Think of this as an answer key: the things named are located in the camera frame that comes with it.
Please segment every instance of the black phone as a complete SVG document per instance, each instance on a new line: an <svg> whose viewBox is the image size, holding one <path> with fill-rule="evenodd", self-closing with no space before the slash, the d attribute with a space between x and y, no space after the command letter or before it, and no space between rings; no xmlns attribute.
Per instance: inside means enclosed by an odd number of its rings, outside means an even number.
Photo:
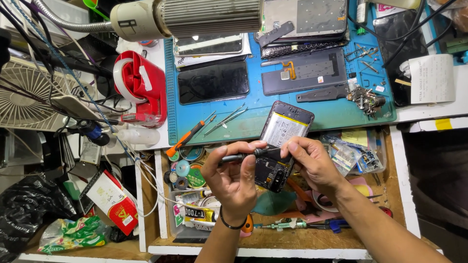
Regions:
<svg viewBox="0 0 468 263"><path fill-rule="evenodd" d="M293 136L304 137L314 121L312 112L281 101L275 101L268 115L260 140L265 140L269 149L279 148ZM256 159L255 184L279 193L293 170L294 158L281 158L280 151L271 151Z"/></svg>
<svg viewBox="0 0 468 263"><path fill-rule="evenodd" d="M375 19L373 22L375 33L390 39L401 37L410 31L411 25L415 19L416 10L414 9ZM382 60L386 62L398 49L398 46L403 40L394 42L378 39L378 41L382 53ZM403 49L396 55L393 61L388 64L386 70L396 106L406 106L411 103L411 87L395 82L395 79L409 80L405 79L400 72L400 65L408 61L408 59L427 55L429 55L429 53L426 48L426 42L422 30L419 29L409 37L409 41L403 46Z"/></svg>
<svg viewBox="0 0 468 263"><path fill-rule="evenodd" d="M249 93L247 62L234 61L184 71L177 76L182 105L237 97Z"/></svg>

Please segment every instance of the blue tray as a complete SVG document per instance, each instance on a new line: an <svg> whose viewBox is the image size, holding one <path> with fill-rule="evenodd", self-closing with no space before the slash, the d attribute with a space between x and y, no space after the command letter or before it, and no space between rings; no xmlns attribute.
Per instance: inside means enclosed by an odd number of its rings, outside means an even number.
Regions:
<svg viewBox="0 0 468 263"><path fill-rule="evenodd" d="M352 12L351 14L356 13L355 1L350 4L350 12ZM374 8L370 9L368 27L371 29L373 29L372 20L373 17L375 17L374 14ZM351 22L348 27L350 29L351 41L343 48L345 54L356 50L358 45L361 47L365 46L368 49L378 47L377 39L374 36L369 33L366 33L363 36L357 36L354 24ZM378 56L365 56L350 63L346 62L347 73L356 72L358 84L365 88L372 88L374 90L377 86L385 88L383 92L375 91L378 95L385 96L387 103L382 107L381 112L377 112L377 120L374 120L365 116L363 111L359 110L355 103L346 99L325 102L297 103L296 95L304 93L305 91L264 96L261 74L263 72L280 70L283 67L282 65L260 67L260 63L264 61L260 58L260 46L254 41L253 34L249 34L249 40L252 55L246 60L250 86L250 92L246 98L190 105L181 105L179 103L177 90L178 71L176 70L174 56L172 54L172 39L164 41L166 55L166 88L168 93L169 144L176 144L184 134L190 131L200 120L206 119L214 110L216 110L216 114L218 116L205 128L203 133L211 129L243 103L245 103L249 109L234 120L228 122L227 129L220 127L206 137L204 137L203 134L200 134L196 138L192 138L189 144L207 144L226 140L257 138L262 132L268 113L275 101L283 101L313 112L315 114L315 120L312 124L311 131L375 125L396 120L396 110L390 86L388 84L389 81L387 73L381 68L383 62L381 60L380 51L377 53ZM373 67L379 70L379 74L374 73L369 68L365 69L362 73L359 73L365 68L365 65L359 61L364 60L371 63L374 61L374 58L377 58L378 60L373 63Z"/></svg>

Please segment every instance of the white tape roll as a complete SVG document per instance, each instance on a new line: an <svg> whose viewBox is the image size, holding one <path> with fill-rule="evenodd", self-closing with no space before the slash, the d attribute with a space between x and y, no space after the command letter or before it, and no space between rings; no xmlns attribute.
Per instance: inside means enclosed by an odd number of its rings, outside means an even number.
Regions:
<svg viewBox="0 0 468 263"><path fill-rule="evenodd" d="M128 101L133 103L144 103L147 102L148 99L142 99L135 97L125 86L124 79L122 77L122 69L125 64L133 62L132 58L124 58L117 61L114 65L114 83L119 91L119 93Z"/></svg>

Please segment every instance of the hand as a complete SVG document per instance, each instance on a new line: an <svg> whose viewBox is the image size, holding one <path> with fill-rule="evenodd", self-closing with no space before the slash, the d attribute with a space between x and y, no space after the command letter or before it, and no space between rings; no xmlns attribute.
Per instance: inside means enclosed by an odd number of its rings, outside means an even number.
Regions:
<svg viewBox="0 0 468 263"><path fill-rule="evenodd" d="M218 163L227 155L253 153L256 148L265 148L266 141L235 142L214 150L201 169L211 191L223 205L223 219L230 226L240 226L255 207L255 156L247 156L242 164Z"/></svg>
<svg viewBox="0 0 468 263"><path fill-rule="evenodd" d="M281 158L288 154L296 159L294 168L308 185L328 197L348 183L318 140L294 136L281 146Z"/></svg>

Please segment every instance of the phone screen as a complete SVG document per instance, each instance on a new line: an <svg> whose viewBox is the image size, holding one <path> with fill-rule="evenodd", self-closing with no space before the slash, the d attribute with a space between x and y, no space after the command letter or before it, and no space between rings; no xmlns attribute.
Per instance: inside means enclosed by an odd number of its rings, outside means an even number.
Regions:
<svg viewBox="0 0 468 263"><path fill-rule="evenodd" d="M182 72L177 77L180 104L207 102L249 92L247 63L235 61Z"/></svg>

